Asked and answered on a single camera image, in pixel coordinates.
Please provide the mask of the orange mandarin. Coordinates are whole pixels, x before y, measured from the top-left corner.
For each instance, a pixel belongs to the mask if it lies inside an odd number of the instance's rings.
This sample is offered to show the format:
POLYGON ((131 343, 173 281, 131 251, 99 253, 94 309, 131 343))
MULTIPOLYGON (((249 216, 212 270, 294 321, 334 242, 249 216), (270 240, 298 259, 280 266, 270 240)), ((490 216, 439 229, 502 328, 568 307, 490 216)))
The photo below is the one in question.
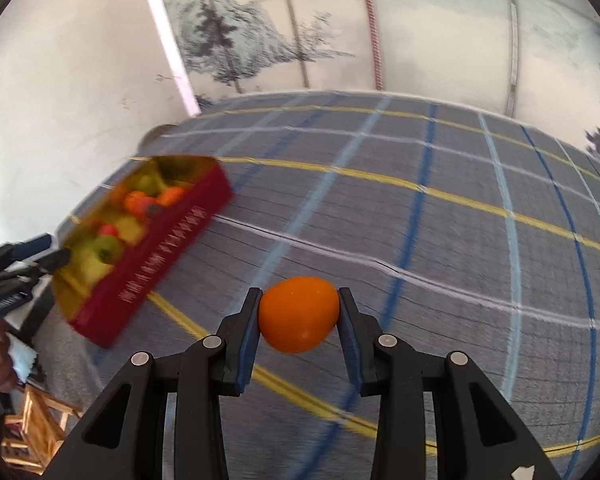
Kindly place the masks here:
POLYGON ((339 312, 338 292, 329 281, 294 276, 262 295, 258 322, 273 349, 296 354, 317 347, 336 326, 339 312))

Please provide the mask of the white cloth on floor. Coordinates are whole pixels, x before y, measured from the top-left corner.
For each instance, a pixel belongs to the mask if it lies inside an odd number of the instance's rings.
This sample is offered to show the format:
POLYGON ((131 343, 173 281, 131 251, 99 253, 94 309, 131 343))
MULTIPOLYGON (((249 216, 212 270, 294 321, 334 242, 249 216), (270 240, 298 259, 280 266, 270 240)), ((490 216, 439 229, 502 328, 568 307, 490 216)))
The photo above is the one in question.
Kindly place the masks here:
POLYGON ((29 379, 38 378, 38 352, 18 339, 15 335, 8 333, 8 354, 12 359, 16 376, 20 382, 25 384, 29 379))

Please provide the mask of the wooden chair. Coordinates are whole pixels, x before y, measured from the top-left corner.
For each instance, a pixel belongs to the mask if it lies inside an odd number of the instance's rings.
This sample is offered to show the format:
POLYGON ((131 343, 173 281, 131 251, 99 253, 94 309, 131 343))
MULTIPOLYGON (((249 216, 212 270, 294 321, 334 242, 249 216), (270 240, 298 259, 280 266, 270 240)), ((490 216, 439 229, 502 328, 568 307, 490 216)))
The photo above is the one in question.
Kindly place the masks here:
POLYGON ((67 439, 69 419, 80 420, 78 406, 26 385, 22 409, 7 415, 1 443, 1 456, 9 467, 42 476, 67 439))

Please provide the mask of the red gold tin box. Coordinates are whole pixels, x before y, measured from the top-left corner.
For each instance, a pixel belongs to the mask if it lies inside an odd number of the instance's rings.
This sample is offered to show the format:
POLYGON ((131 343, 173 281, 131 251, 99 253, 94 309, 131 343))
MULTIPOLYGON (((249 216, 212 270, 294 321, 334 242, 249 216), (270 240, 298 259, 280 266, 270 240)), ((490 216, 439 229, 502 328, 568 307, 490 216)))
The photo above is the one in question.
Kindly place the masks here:
POLYGON ((214 157, 137 156, 57 231, 70 252, 52 289, 68 324, 110 348, 147 295, 232 197, 214 157))

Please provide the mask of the plaid grey tablecloth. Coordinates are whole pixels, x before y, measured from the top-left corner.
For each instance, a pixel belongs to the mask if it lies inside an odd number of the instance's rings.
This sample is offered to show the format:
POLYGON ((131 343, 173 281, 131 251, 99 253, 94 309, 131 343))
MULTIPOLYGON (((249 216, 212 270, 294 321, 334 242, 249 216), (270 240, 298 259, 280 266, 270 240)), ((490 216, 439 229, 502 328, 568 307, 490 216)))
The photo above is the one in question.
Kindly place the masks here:
POLYGON ((270 93, 150 130, 114 167, 210 155, 230 203, 111 349, 53 312, 36 337, 50 392, 90 405, 136 350, 216 330, 251 286, 349 287, 415 349, 464 351, 579 479, 600 455, 600 162, 537 128, 380 93, 270 93))

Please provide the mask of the painted folding screen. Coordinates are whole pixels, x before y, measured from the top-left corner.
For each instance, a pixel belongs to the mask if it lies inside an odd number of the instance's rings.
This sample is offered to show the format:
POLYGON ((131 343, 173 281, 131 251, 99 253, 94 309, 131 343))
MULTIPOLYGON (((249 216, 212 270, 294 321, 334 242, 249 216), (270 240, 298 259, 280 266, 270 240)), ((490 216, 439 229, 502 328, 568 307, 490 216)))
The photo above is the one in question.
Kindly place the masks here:
POLYGON ((148 0, 190 112, 244 93, 387 91, 600 154, 591 0, 148 0))

